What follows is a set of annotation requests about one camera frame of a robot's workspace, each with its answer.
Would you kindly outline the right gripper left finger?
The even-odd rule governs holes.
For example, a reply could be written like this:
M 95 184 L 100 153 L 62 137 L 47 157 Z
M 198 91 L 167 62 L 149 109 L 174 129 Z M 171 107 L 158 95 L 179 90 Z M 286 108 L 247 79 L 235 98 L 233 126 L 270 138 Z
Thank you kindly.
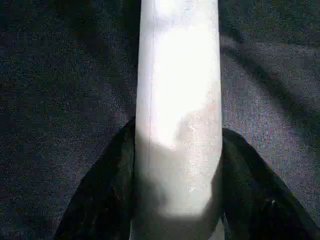
M 135 204 L 135 120 L 112 138 L 72 196 L 56 240 L 128 240 Z

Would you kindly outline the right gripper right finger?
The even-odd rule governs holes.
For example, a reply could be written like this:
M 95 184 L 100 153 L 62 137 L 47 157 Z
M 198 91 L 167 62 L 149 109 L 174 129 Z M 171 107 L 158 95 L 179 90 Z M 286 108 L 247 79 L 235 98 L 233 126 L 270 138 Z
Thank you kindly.
M 237 132 L 222 129 L 212 185 L 227 240 L 318 240 L 320 228 L 281 178 Z

